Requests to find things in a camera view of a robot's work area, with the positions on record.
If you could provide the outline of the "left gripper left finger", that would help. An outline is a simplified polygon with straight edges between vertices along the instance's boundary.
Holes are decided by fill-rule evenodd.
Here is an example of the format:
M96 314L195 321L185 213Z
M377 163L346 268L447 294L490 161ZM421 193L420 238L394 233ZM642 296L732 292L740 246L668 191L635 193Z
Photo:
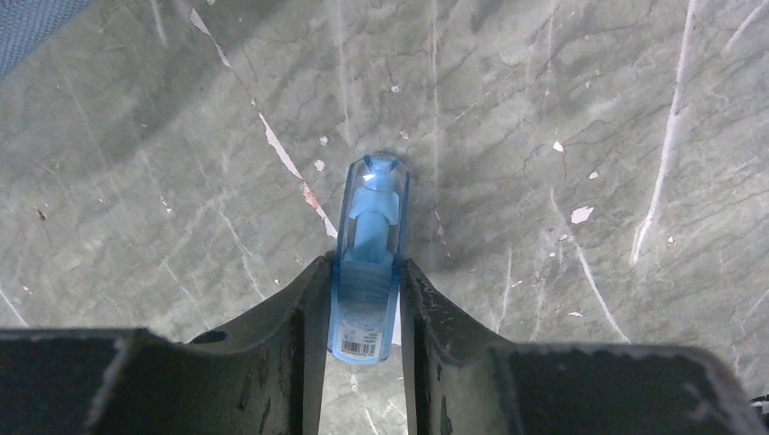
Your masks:
M1 431L315 434L330 284L318 257L189 343L145 328L4 329Z

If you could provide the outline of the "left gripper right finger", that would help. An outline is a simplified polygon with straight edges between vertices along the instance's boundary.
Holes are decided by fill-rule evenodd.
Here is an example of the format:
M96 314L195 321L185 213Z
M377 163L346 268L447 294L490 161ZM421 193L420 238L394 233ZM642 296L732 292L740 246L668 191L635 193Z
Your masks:
M763 434L766 417L712 353L675 345L514 343L402 269L412 434Z

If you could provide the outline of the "blue student backpack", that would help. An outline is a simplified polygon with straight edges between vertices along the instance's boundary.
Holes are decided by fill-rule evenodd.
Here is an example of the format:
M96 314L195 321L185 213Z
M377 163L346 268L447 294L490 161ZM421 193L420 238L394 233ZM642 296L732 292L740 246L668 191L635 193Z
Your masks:
M1 80L91 0L2 0Z

